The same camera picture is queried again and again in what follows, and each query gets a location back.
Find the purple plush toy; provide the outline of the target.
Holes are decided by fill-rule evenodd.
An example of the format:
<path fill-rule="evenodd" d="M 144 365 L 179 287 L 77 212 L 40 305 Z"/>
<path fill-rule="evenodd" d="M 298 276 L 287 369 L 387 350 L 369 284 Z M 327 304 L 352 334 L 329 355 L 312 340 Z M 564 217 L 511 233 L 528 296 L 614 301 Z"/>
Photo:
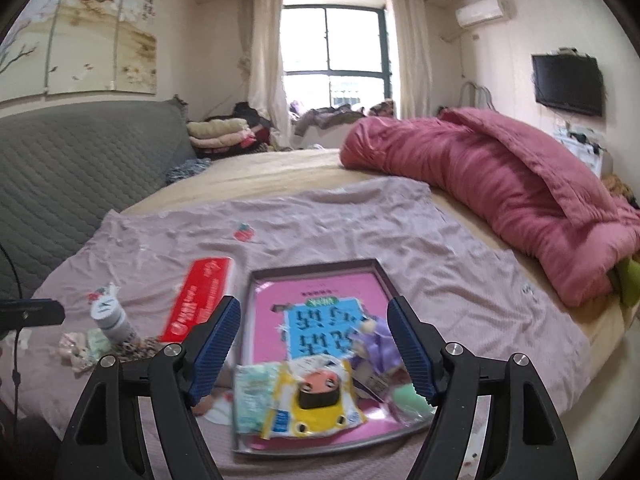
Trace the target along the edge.
<path fill-rule="evenodd" d="M 350 335 L 352 368 L 367 362 L 379 375 L 390 375 L 404 366 L 390 328 L 384 318 L 366 318 Z"/>

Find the green wet wipes pack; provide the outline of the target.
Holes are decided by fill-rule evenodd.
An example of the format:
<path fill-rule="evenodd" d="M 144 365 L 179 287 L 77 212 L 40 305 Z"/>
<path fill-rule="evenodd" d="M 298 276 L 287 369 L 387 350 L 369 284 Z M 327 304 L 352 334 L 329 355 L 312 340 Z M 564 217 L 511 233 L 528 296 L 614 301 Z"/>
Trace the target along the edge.
<path fill-rule="evenodd" d="M 233 415 L 238 434 L 260 434 L 273 400 L 280 376 L 280 362 L 265 362 L 235 367 L 233 378 Z"/>

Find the green sponge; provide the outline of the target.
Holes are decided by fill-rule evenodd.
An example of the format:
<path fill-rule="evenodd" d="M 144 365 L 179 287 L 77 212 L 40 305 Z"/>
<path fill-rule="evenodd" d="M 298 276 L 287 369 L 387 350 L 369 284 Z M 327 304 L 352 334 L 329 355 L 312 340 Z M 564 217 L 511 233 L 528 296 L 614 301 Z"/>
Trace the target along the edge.
<path fill-rule="evenodd" d="M 390 387 L 387 403 L 393 414 L 405 425 L 431 422 L 435 409 L 416 392 L 411 382 Z"/>

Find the leopard print scrunchie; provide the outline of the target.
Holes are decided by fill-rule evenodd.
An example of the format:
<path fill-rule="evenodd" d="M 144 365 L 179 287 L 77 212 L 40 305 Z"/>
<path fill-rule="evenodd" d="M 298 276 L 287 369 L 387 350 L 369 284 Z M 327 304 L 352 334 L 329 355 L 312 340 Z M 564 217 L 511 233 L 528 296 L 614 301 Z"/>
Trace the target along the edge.
<path fill-rule="evenodd" d="M 114 354 L 120 362 L 134 362 L 151 359 L 162 350 L 163 346 L 164 345 L 156 338 L 145 338 L 139 341 L 113 344 L 110 353 Z"/>

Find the yellow cartoon packet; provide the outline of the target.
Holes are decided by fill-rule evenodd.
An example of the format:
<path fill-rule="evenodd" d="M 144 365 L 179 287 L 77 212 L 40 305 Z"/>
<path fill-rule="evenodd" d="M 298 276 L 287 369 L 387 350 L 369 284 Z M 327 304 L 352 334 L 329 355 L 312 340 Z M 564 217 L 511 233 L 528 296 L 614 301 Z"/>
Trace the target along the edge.
<path fill-rule="evenodd" d="M 366 422 L 357 405 L 350 363 L 316 354 L 281 363 L 260 436 L 265 440 L 322 438 Z"/>

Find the blue white plastic packet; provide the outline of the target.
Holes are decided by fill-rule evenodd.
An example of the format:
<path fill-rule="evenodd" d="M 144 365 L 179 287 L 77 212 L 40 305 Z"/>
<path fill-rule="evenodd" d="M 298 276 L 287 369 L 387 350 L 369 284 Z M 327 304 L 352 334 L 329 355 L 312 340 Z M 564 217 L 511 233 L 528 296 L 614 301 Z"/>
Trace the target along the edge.
<path fill-rule="evenodd" d="M 390 392 L 392 377 L 397 372 L 397 367 L 379 373 L 371 362 L 360 358 L 353 358 L 350 365 L 352 384 L 357 396 L 361 399 L 384 402 Z"/>

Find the red tissue pack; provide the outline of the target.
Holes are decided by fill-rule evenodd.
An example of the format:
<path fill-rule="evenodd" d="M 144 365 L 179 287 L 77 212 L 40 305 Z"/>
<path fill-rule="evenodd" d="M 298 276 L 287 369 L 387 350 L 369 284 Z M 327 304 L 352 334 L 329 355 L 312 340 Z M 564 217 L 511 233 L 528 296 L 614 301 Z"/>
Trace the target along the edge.
<path fill-rule="evenodd" d="M 160 341 L 184 341 L 195 325 L 205 323 L 223 296 L 232 296 L 235 263 L 230 257 L 195 260 L 183 281 Z"/>

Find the beige plush toy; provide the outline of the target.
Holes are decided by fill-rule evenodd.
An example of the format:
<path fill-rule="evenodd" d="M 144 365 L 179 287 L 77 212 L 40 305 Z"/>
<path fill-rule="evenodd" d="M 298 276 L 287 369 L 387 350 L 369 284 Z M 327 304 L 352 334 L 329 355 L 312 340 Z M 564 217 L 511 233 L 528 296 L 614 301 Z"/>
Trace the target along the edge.
<path fill-rule="evenodd" d="M 87 337 L 83 333 L 65 333 L 58 343 L 58 355 L 75 374 L 84 374 L 96 365 Z"/>

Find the mauve bed sheet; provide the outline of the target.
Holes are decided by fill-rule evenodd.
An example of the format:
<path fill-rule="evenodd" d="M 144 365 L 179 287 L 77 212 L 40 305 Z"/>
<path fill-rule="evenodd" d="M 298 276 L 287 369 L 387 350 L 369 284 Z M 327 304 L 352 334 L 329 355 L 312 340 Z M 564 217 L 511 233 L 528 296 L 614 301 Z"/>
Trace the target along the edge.
<path fill-rule="evenodd" d="M 142 336 L 164 328 L 195 260 L 228 256 L 234 290 L 255 270 L 374 259 L 418 317 L 478 356 L 527 354 L 559 412 L 590 381 L 590 344 L 572 318 L 497 252 L 441 211 L 430 188 L 378 178 L 288 197 L 227 200 L 158 214 L 109 212 L 39 295 L 65 309 L 63 328 L 92 326 L 88 297 L 115 285 Z"/>

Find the small green tissue pack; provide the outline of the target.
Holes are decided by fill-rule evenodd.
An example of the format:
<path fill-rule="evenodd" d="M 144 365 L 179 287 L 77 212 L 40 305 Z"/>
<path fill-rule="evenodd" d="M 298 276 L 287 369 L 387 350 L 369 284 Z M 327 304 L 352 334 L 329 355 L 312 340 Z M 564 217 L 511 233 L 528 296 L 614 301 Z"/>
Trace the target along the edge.
<path fill-rule="evenodd" d="M 111 341 L 104 335 L 99 328 L 93 328 L 87 332 L 87 344 L 90 358 L 94 362 L 98 362 L 102 356 L 112 351 Z"/>

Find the white pill bottle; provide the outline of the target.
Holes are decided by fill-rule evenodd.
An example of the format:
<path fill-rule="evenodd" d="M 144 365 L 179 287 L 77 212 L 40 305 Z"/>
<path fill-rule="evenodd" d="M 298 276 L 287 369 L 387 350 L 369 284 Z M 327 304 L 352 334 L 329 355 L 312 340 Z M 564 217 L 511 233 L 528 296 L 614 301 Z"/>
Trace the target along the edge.
<path fill-rule="evenodd" d="M 91 304 L 90 315 L 112 344 L 133 344 L 139 340 L 136 329 L 115 296 L 96 297 Z"/>

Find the grey quilted headboard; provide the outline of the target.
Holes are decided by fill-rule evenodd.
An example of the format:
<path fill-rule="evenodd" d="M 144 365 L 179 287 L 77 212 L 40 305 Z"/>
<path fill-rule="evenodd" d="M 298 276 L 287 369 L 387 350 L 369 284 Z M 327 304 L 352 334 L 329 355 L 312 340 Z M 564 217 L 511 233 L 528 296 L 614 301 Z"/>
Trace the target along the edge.
<path fill-rule="evenodd" d="M 193 158 L 188 107 L 169 101 L 61 105 L 1 121 L 1 296 L 31 297 L 110 210 L 123 211 Z"/>

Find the pink quilt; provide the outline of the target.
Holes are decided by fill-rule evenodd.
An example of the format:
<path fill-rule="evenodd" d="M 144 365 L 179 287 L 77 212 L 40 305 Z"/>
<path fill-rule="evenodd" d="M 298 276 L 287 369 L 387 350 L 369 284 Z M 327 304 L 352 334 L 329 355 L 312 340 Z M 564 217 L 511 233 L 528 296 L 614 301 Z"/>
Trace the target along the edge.
<path fill-rule="evenodd" d="M 431 118 L 363 118 L 341 162 L 447 192 L 536 259 L 567 307 L 616 292 L 608 272 L 639 262 L 638 210 L 552 136 L 508 116 L 447 108 Z"/>

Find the green cloth under quilt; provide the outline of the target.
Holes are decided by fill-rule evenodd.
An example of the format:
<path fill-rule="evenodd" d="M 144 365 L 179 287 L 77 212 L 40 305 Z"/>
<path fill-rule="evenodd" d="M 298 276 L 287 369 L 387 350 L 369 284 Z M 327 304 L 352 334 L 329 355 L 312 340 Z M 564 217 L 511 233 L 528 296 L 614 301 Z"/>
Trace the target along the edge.
<path fill-rule="evenodd" d="M 613 289 L 620 295 L 620 302 L 625 307 L 634 307 L 640 298 L 640 263 L 627 258 L 608 272 Z"/>

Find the folded clothes pile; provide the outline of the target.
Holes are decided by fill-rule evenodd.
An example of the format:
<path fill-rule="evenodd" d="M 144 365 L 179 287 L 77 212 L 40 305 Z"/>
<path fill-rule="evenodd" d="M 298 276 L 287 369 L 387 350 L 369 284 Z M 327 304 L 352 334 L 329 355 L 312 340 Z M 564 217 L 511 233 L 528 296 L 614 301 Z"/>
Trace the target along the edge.
<path fill-rule="evenodd" d="M 230 115 L 188 122 L 186 131 L 198 158 L 223 158 L 269 150 L 272 122 L 247 102 L 236 103 Z"/>

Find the cream curtain right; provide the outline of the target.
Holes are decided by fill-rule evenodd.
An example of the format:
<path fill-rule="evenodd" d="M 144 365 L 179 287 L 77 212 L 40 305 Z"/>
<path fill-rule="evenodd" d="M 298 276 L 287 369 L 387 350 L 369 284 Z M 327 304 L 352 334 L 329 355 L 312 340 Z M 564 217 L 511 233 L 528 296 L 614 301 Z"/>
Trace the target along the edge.
<path fill-rule="evenodd" d="M 433 71 L 426 0 L 390 0 L 394 12 L 400 78 L 400 116 L 431 115 Z"/>

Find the cream curtain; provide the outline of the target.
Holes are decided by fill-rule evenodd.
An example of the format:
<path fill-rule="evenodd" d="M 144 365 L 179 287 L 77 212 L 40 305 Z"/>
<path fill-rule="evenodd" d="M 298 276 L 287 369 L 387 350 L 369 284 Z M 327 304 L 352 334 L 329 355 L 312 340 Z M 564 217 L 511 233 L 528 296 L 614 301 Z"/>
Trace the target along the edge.
<path fill-rule="evenodd" d="M 240 0 L 239 69 L 246 83 L 248 104 L 272 125 L 277 148 L 291 146 L 291 119 L 284 91 L 281 53 L 283 0 Z"/>
<path fill-rule="evenodd" d="M 400 116 L 431 115 L 433 71 L 426 0 L 390 0 L 394 12 L 400 78 Z"/>

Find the window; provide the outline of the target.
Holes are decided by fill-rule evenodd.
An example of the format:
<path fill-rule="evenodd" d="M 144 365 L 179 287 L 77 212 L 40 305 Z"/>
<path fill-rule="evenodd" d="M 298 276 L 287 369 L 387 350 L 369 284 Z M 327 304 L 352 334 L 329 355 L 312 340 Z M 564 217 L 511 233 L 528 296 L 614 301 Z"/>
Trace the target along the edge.
<path fill-rule="evenodd" d="M 385 11 L 300 4 L 281 12 L 283 85 L 299 113 L 348 105 L 365 110 L 392 96 Z"/>

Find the cream curtain left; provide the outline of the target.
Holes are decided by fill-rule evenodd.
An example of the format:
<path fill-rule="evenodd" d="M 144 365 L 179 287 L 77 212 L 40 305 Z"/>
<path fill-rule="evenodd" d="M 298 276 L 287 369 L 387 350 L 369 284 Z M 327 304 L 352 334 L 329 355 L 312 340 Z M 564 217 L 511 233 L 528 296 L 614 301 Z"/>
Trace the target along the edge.
<path fill-rule="evenodd" d="M 277 148 L 291 146 L 291 119 L 284 91 L 281 53 L 283 0 L 240 0 L 239 69 L 246 83 L 248 104 L 272 125 Z"/>

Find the white air conditioner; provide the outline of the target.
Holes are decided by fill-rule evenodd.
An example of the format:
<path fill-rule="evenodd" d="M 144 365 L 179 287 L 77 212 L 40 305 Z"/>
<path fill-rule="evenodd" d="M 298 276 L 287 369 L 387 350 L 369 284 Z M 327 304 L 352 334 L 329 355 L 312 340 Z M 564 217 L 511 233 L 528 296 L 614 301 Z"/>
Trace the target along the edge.
<path fill-rule="evenodd" d="M 509 17 L 506 0 L 480 0 L 456 10 L 456 20 L 463 28 L 498 22 Z"/>

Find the wall painting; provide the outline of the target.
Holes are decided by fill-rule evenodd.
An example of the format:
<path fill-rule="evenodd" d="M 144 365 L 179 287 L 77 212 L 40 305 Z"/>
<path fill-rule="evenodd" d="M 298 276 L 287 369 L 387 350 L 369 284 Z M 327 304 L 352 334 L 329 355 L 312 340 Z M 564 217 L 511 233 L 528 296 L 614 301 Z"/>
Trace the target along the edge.
<path fill-rule="evenodd" d="M 154 94 L 154 0 L 29 0 L 1 44 L 1 99 Z"/>

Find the black wall television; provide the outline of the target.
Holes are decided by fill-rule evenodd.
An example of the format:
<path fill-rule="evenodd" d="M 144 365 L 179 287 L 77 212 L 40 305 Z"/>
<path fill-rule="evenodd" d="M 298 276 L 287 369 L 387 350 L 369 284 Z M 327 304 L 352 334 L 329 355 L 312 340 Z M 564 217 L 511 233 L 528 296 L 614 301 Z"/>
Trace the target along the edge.
<path fill-rule="evenodd" d="M 602 117 L 604 84 L 595 58 L 574 54 L 532 56 L 535 100 L 554 110 Z"/>

